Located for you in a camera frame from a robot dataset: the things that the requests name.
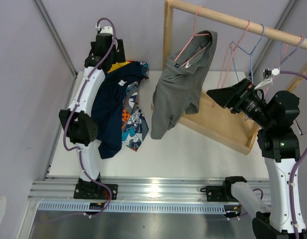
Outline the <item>navy blue shorts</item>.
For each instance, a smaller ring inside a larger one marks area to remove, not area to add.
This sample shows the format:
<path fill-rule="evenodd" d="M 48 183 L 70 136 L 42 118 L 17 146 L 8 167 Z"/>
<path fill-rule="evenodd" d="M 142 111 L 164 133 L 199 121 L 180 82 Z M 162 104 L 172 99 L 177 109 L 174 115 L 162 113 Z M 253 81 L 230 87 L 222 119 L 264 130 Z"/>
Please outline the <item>navy blue shorts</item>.
<path fill-rule="evenodd" d="M 127 86 L 149 77 L 147 62 L 133 61 L 106 75 L 94 100 L 91 117 L 98 126 L 96 139 L 102 159 L 114 157 L 122 148 L 122 111 Z"/>

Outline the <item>grey shorts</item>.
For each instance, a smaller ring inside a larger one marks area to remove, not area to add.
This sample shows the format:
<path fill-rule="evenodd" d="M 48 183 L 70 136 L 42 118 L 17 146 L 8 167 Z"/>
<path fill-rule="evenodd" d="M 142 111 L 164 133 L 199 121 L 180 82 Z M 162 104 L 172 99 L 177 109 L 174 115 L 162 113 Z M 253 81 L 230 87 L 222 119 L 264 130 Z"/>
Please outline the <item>grey shorts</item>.
<path fill-rule="evenodd" d="M 218 33 L 203 30 L 182 50 L 166 58 L 153 93 L 152 139 L 162 139 L 182 114 L 199 112 L 202 86 L 209 72 Z"/>

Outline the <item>patterned blue orange shorts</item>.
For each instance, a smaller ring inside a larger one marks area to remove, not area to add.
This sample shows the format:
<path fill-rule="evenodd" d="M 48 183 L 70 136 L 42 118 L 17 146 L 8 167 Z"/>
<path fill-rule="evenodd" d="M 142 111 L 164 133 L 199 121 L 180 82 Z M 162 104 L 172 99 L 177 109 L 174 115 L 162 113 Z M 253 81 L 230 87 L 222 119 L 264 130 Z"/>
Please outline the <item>patterned blue orange shorts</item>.
<path fill-rule="evenodd" d="M 122 144 L 133 151 L 139 149 L 149 131 L 138 104 L 139 85 L 140 83 L 134 82 L 127 86 L 122 111 Z"/>

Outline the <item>yellow shorts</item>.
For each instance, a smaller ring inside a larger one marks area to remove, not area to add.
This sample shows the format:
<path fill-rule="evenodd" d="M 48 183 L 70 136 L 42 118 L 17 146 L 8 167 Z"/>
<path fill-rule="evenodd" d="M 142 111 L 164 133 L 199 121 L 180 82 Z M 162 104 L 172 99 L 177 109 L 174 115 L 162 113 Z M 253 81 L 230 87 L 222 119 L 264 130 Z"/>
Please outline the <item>yellow shorts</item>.
<path fill-rule="evenodd" d="M 129 61 L 122 62 L 122 63 L 113 64 L 113 65 L 111 66 L 110 70 L 109 70 L 107 73 L 109 74 L 109 73 L 111 73 L 111 72 L 113 72 L 113 71 L 115 71 L 115 70 L 117 70 L 117 69 L 119 69 L 119 68 L 121 68 L 121 67 L 124 67 L 124 66 L 126 66 L 126 65 L 128 65 L 128 64 L 130 64 Z"/>

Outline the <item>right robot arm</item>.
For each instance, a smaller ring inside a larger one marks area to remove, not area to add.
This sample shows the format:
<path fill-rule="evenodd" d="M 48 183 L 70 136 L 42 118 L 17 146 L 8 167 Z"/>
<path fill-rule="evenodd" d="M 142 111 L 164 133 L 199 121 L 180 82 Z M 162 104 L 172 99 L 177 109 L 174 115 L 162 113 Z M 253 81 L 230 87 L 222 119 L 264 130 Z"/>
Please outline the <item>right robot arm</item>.
<path fill-rule="evenodd" d="M 300 114 L 299 98 L 289 91 L 278 91 L 266 102 L 264 91 L 248 79 L 231 87 L 208 90 L 207 95 L 222 108 L 233 114 L 244 113 L 260 126 L 258 145 L 270 181 L 269 206 L 242 177 L 227 177 L 222 197 L 242 204 L 252 218 L 253 233 L 258 239 L 307 239 L 298 186 L 298 168 L 305 154 L 300 152 L 292 129 Z"/>

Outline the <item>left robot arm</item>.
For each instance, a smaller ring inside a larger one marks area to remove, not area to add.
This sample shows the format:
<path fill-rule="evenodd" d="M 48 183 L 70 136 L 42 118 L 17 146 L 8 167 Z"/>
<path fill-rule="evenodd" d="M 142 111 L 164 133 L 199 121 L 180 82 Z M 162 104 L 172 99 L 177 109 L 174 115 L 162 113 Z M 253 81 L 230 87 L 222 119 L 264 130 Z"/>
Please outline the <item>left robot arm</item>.
<path fill-rule="evenodd" d="M 124 60 L 124 53 L 119 51 L 119 45 L 120 41 L 114 33 L 105 29 L 98 31 L 85 59 L 84 74 L 78 91 L 68 109 L 59 112 L 64 130 L 64 148 L 77 152 L 81 168 L 75 192 L 85 193 L 91 199 L 99 198 L 103 191 L 94 149 L 98 127 L 91 118 L 91 111 L 106 74 L 113 64 Z"/>

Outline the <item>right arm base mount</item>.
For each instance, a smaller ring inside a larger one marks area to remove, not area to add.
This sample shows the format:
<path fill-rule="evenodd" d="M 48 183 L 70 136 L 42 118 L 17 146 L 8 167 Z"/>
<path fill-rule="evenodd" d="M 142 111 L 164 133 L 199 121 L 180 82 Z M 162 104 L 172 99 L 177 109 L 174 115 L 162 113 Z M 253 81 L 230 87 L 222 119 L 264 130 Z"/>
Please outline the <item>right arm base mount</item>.
<path fill-rule="evenodd" d="M 200 189 L 206 194 L 208 202 L 236 202 L 231 191 L 225 186 L 206 186 Z"/>

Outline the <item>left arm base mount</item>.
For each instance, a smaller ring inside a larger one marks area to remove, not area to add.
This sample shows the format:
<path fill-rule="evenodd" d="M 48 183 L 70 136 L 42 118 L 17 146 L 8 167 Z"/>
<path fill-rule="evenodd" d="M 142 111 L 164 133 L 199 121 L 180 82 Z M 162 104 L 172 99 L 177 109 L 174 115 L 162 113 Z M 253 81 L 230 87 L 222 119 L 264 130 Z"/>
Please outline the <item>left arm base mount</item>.
<path fill-rule="evenodd" d="M 94 182 L 87 182 L 79 178 L 75 190 L 74 199 L 107 200 L 109 192 L 103 186 Z"/>

